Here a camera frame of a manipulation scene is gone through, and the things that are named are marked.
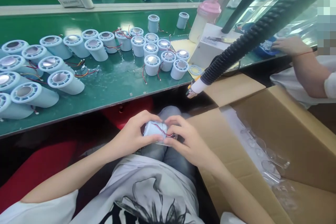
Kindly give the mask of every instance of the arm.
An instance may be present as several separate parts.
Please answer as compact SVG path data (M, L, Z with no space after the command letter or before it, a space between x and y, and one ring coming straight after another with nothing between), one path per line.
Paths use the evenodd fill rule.
M331 72L317 61L309 46L299 37L291 37L278 39L272 48L292 56L295 75L310 97L327 98L324 82Z
M141 126L150 120L161 121L158 116L148 111L142 111L132 117L119 134L104 147L42 182L23 197L21 202L41 203L67 195L81 188L106 163L161 140L160 135L141 135Z
M190 163L208 170L219 184L231 208L242 221L249 224L273 223L267 212L227 170L194 127L181 116L169 117L165 123L171 125L167 130L168 135L175 133L184 137L184 143L172 138L166 138L164 140L165 144L172 146Z

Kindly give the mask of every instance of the flexible hose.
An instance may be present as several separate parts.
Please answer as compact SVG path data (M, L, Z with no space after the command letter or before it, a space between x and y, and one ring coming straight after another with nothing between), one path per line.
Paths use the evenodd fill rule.
M316 0L278 0L251 28L210 64L201 76L211 85L227 69L290 23Z

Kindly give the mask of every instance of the person's left hand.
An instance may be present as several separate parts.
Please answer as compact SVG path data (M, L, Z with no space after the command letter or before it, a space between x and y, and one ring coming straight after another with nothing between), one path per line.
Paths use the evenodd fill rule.
M163 141L160 134L142 136L141 126L149 121L162 122L160 117L149 113L147 110L140 112L128 120L124 128L104 146L109 155L109 162L136 152L138 149L157 141Z

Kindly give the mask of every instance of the person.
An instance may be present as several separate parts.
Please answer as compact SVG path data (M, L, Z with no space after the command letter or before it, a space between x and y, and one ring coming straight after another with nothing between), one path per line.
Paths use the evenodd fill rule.
M271 75L271 81L284 87L309 108L319 103L336 103L336 56L314 54L298 36L279 38L272 45L292 57L293 67Z
M142 136L148 121L164 121L167 135ZM164 141L170 147L155 144ZM140 149L140 155L134 155ZM105 164L124 157L100 193L74 218L81 188ZM198 217L195 166L219 183L232 210L246 223L273 223L270 216L209 149L176 107L159 115L142 111L118 135L91 155L42 182L0 215L0 223L203 223ZM226 222L241 222L226 213Z

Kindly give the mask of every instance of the jeans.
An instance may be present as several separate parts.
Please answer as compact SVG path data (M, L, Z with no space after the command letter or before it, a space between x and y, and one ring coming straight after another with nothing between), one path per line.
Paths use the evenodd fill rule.
M165 107L158 116L165 121L170 116L183 116L184 118L189 117L188 114L183 114L181 111L174 106ZM181 136L178 136L178 140L183 142L184 139ZM151 143L137 152L138 155L150 157L156 160L159 160L175 170L181 172L187 178L189 178L195 184L195 166L189 163L180 153L178 153L174 148L167 147L164 145L158 145Z

